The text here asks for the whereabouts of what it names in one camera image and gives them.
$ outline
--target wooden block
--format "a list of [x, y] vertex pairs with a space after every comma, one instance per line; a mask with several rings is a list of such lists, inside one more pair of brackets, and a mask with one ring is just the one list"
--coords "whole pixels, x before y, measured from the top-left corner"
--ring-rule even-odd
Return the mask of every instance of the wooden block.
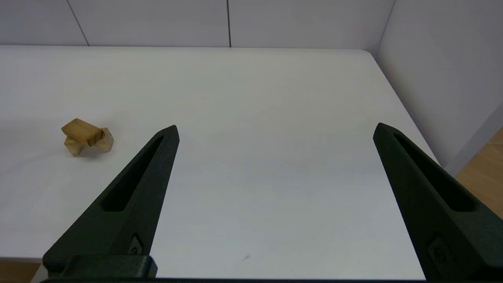
[[103, 136], [103, 131], [100, 128], [78, 118], [63, 126], [61, 130], [68, 137], [89, 147], [92, 147]]
[[96, 142], [96, 146], [99, 147], [104, 152], [109, 152], [114, 144], [114, 137], [108, 130], [108, 128], [102, 128], [103, 136], [102, 139]]
[[79, 143], [78, 141], [70, 138], [69, 136], [66, 137], [64, 140], [64, 146], [68, 149], [68, 151], [73, 155], [77, 156], [80, 154], [82, 151], [82, 148], [84, 148], [84, 145]]

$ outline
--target wooden floor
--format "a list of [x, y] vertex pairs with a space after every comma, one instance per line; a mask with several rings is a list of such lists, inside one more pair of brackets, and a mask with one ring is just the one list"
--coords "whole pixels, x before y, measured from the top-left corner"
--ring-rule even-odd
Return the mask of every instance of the wooden floor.
[[0, 262], [0, 283], [30, 283], [40, 263]]
[[456, 179], [503, 219], [503, 128], [459, 172]]

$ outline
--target white table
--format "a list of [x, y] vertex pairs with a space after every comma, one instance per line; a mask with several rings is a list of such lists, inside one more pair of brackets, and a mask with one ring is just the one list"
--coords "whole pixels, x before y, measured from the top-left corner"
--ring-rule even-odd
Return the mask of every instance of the white table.
[[[74, 158], [60, 128], [108, 127]], [[158, 276], [423, 279], [372, 141], [433, 156], [369, 53], [0, 47], [0, 257], [40, 259], [158, 130], [180, 146]]]

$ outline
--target white wall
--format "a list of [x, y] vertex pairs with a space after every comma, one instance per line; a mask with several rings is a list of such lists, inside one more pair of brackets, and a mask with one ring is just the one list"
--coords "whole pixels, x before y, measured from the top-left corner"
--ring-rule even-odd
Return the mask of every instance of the white wall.
[[377, 59], [451, 174], [503, 126], [503, 1], [396, 0]]
[[377, 52], [394, 0], [229, 0], [233, 47]]
[[364, 49], [394, 0], [0, 0], [0, 44]]

